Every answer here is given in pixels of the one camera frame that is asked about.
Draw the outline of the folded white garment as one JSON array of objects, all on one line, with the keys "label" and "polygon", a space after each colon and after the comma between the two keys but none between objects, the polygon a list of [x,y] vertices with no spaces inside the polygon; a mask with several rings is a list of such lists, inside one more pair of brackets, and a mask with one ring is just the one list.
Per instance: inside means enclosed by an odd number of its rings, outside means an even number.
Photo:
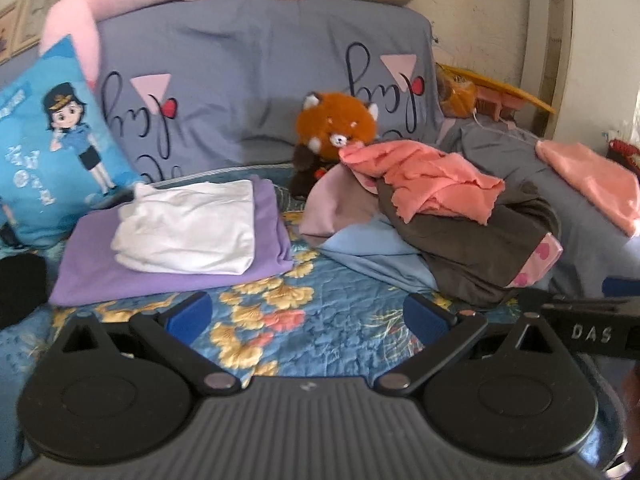
[{"label": "folded white garment", "polygon": [[250,180],[134,187],[111,241],[118,263],[149,273],[241,275],[255,258]]}]

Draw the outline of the pink fleece towel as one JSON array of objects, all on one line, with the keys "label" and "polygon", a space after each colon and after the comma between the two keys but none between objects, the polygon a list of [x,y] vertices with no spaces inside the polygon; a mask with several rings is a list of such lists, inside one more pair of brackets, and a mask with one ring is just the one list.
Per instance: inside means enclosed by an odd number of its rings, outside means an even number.
[{"label": "pink fleece towel", "polygon": [[341,149],[340,157],[357,174],[389,185],[396,214],[405,222],[432,214],[484,226],[506,190],[503,180],[483,174],[461,155],[416,141],[352,144]]}]

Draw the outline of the pale pink garment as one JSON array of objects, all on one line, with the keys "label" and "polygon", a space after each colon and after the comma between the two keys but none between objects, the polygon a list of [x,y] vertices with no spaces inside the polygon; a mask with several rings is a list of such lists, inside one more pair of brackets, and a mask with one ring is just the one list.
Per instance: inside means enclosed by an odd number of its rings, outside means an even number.
[{"label": "pale pink garment", "polygon": [[378,196],[368,191],[343,165],[334,166],[311,189],[298,232],[328,238],[357,223],[366,223],[380,212]]}]

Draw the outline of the orange plastic bag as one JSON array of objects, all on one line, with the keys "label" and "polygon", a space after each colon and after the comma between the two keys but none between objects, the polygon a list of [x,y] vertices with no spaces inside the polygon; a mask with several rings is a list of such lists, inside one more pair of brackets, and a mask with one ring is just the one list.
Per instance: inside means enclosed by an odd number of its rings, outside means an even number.
[{"label": "orange plastic bag", "polygon": [[436,65],[436,82],[442,114],[450,118],[468,118],[473,115],[477,98],[474,82],[440,64]]}]

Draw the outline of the yellow pink plastic rack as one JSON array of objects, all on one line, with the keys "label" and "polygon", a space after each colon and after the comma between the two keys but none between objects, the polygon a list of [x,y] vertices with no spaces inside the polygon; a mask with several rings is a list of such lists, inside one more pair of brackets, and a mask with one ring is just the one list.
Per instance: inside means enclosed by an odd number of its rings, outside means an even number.
[{"label": "yellow pink plastic rack", "polygon": [[525,103],[532,104],[552,115],[556,113],[556,110],[550,104],[541,101],[541,99],[518,87],[512,86],[512,84],[507,84],[464,68],[446,64],[440,64],[440,67],[443,70],[448,70],[454,76],[462,77],[475,84],[477,99],[491,103],[494,106],[491,117],[495,120],[500,117],[503,110],[518,112]]}]

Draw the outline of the black garment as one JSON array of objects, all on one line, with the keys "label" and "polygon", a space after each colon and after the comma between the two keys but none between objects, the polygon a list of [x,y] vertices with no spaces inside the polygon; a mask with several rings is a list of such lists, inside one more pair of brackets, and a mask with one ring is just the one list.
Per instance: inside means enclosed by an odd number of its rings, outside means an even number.
[{"label": "black garment", "polygon": [[0,330],[21,323],[48,300],[42,257],[25,252],[0,261]]}]

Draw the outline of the blue floral quilt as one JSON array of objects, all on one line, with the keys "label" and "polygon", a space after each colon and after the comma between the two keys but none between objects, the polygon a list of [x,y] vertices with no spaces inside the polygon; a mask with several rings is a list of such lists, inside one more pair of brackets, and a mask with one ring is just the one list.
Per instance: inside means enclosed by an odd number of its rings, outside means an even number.
[{"label": "blue floral quilt", "polygon": [[[304,207],[269,181],[292,257],[271,278],[58,307],[70,236],[29,252],[46,260],[48,300],[1,334],[3,478],[603,477],[582,455],[599,413],[582,353],[521,311],[521,288],[477,307],[349,270],[299,234]],[[199,394],[130,332],[135,314],[194,292],[213,313],[191,348],[239,378],[237,393]],[[410,294],[488,327],[411,396],[386,396],[375,379],[422,349],[402,315]]]}]

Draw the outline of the folded purple garment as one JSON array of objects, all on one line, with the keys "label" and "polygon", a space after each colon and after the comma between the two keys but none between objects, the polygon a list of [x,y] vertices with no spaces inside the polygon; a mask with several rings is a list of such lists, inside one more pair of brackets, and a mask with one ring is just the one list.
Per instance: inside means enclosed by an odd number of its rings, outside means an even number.
[{"label": "folded purple garment", "polygon": [[271,278],[291,270],[290,249],[267,179],[139,184],[131,202],[78,221],[50,301],[79,307]]}]

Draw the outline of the dark grey garment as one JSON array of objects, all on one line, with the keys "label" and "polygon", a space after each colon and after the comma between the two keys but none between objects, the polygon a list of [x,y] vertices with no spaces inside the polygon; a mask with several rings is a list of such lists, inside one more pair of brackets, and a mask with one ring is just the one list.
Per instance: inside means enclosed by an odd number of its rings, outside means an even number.
[{"label": "dark grey garment", "polygon": [[482,226],[464,217],[417,214],[405,222],[393,189],[379,180],[378,204],[398,234],[416,248],[445,296],[492,307],[511,288],[540,282],[559,260],[561,222],[533,183],[507,188]]}]

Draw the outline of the red panda plush toy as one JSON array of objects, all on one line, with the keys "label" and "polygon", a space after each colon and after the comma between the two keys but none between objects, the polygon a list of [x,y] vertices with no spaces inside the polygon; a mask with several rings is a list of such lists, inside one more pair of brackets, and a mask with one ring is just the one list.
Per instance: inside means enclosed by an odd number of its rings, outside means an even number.
[{"label": "red panda plush toy", "polygon": [[295,128],[294,174],[288,189],[296,200],[304,200],[340,162],[342,148],[374,141],[378,134],[378,106],[340,92],[310,92],[303,100]]}]

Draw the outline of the grey-blue printed duvet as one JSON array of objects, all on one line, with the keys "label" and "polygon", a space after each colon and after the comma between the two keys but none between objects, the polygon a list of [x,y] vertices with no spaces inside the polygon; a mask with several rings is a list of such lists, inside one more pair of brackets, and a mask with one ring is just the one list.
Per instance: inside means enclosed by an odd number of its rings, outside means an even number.
[{"label": "grey-blue printed duvet", "polygon": [[153,181],[288,162],[304,96],[341,91],[378,104],[385,141],[463,155],[510,184],[533,182],[559,213],[564,255],[551,285],[593,297],[636,278],[626,237],[535,152],[535,137],[486,117],[447,122],[431,24],[356,0],[203,0],[151,6],[99,24],[94,95],[130,164]]}]

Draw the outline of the light blue garment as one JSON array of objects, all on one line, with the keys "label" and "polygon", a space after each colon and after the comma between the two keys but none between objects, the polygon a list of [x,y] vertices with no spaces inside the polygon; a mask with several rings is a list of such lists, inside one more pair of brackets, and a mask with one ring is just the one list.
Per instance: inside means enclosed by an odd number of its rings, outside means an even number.
[{"label": "light blue garment", "polygon": [[406,292],[436,290],[437,284],[419,251],[405,242],[380,214],[328,237],[319,252],[347,269]]}]

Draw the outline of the framed picture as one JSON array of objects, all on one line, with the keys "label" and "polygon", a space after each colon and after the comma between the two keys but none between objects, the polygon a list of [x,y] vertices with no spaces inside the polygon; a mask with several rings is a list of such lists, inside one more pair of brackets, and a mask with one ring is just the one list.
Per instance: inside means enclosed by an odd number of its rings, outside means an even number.
[{"label": "framed picture", "polygon": [[1,10],[1,63],[38,44],[54,0],[14,0]]}]

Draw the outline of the blue cartoon police pillow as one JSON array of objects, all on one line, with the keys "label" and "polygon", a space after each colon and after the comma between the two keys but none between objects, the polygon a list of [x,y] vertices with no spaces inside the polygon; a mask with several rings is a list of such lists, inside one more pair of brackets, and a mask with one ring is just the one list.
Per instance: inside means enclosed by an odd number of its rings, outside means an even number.
[{"label": "blue cartoon police pillow", "polygon": [[89,88],[70,38],[1,90],[1,229],[48,247],[140,182]]}]

